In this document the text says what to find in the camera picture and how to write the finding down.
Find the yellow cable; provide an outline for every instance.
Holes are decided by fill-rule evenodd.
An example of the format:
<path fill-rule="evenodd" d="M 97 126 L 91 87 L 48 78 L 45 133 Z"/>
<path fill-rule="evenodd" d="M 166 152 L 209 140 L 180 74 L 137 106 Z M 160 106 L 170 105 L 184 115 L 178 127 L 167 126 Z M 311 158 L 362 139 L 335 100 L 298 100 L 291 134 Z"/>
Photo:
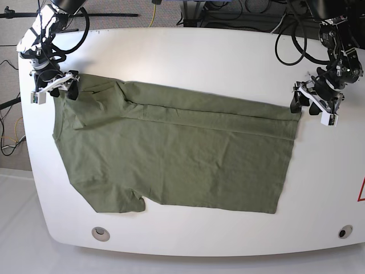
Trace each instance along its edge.
<path fill-rule="evenodd" d="M 13 138 L 8 137 L 8 136 L 3 136 L 3 137 L 0 138 L 0 140 L 1 139 L 9 139 L 9 140 L 12 140 L 14 143 L 17 143 L 17 141 L 15 141 Z"/>
<path fill-rule="evenodd" d="M 14 132 L 15 132 L 15 139 L 17 140 L 16 143 L 19 142 L 19 139 L 18 139 L 18 135 L 17 135 L 17 125 L 19 123 L 19 121 L 23 119 L 23 117 L 20 117 L 16 122 L 15 122 L 15 127 L 14 127 Z"/>
<path fill-rule="evenodd" d="M 152 17 L 151 23 L 149 24 L 148 27 L 151 27 L 152 26 L 153 21 L 155 20 L 155 15 L 156 15 L 156 4 L 155 4 L 155 8 L 153 9 L 153 17 Z"/>

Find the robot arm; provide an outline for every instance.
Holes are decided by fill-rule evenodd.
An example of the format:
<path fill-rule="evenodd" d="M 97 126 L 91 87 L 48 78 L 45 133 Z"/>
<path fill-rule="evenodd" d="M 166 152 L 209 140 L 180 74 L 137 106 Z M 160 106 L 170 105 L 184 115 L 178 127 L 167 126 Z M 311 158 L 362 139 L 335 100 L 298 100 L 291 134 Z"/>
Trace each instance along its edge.
<path fill-rule="evenodd" d="M 344 0 L 307 0 L 313 18 L 321 21 L 319 40 L 327 48 L 330 60 L 326 70 L 317 68 L 318 76 L 296 83 L 291 112 L 310 106 L 310 115 L 322 113 L 322 124 L 337 125 L 337 111 L 344 100 L 340 91 L 363 76 L 356 53 L 360 46 L 351 32 L 354 25 L 350 26 L 350 22 L 355 22 L 351 10 L 358 10 L 360 2 L 356 0 L 347 5 Z"/>
<path fill-rule="evenodd" d="M 52 5 L 46 5 L 32 27 L 27 30 L 17 45 L 17 52 L 24 59 L 29 59 L 33 66 L 32 76 L 35 90 L 31 94 L 31 102 L 42 104 L 46 102 L 46 93 L 58 97 L 60 91 L 67 97 L 76 100 L 78 97 L 77 71 L 63 73 L 59 63 L 66 60 L 66 55 L 76 51 L 85 41 L 90 27 L 90 21 L 83 4 L 86 0 L 52 0 Z M 86 19 L 86 29 L 82 40 L 70 50 L 61 50 L 52 44 L 57 33 L 62 32 L 68 23 L 69 16 L 81 11 Z"/>

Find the red warning sign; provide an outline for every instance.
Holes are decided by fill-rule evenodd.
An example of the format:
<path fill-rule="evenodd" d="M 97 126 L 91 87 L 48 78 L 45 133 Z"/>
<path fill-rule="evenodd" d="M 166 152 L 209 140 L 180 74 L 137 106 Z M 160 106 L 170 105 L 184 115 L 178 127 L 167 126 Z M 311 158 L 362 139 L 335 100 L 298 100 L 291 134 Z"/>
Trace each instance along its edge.
<path fill-rule="evenodd" d="M 365 178 L 364 178 L 363 185 L 361 186 L 361 190 L 360 190 L 360 194 L 359 194 L 358 202 L 360 202 L 360 201 L 365 201 L 365 191 L 364 191 L 364 185 L 365 185 Z"/>

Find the shirt sleeve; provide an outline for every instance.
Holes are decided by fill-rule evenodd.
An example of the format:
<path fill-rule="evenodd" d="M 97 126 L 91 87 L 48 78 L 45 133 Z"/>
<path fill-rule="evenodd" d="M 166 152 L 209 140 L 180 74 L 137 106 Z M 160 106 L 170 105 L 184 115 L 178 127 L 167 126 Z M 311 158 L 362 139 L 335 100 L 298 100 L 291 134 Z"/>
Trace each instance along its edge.
<path fill-rule="evenodd" d="M 74 188 L 98 213 L 141 212 L 145 210 L 143 198 L 131 189 L 123 189 L 112 182 L 78 182 Z"/>

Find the floor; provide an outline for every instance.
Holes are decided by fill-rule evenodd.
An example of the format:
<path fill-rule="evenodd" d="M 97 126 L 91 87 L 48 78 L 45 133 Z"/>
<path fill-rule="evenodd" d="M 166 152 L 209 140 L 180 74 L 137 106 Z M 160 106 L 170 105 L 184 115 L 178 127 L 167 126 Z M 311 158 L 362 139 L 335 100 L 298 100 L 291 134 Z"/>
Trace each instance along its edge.
<path fill-rule="evenodd" d="M 268 0 L 251 0 L 248 2 L 252 12 L 260 12 L 265 9 Z M 16 12 L 36 12 L 37 0 L 0 0 L 0 9 L 9 6 Z M 111 29 L 118 27 L 147 27 L 151 21 L 153 4 L 151 0 L 89 0 L 84 6 L 89 13 L 138 13 L 139 17 L 132 18 L 92 18 L 91 29 Z M 239 0 L 225 6 L 222 10 L 239 13 L 241 5 Z M 282 13 L 283 6 L 272 3 L 268 13 Z M 153 27 L 176 27 L 180 19 L 180 7 L 177 1 L 164 0 L 163 4 L 157 7 L 156 18 Z M 31 26 L 34 18 L 0 19 L 0 45 L 16 45 L 23 37 L 26 30 Z M 70 29 L 79 28 L 83 30 L 84 20 L 75 18 Z M 15 66 L 18 65 L 18 55 L 14 47 L 0 47 L 0 62 L 3 60 Z M 7 102 L 16 97 L 19 93 L 18 74 L 8 64 L 0 67 L 0 103 Z M 5 132 L 13 138 L 15 122 L 22 116 L 21 105 L 13 107 L 5 119 Z M 18 125 L 19 138 L 25 134 L 22 121 Z M 18 170 L 31 170 L 26 142 L 19 146 L 14 154 L 5 157 L 0 154 L 0 167 L 13 168 Z"/>
<path fill-rule="evenodd" d="M 61 244 L 48 233 L 32 174 L 26 171 L 0 168 L 0 216 L 1 273 L 360 274 L 365 269 L 365 244 L 226 258 L 138 255 Z"/>

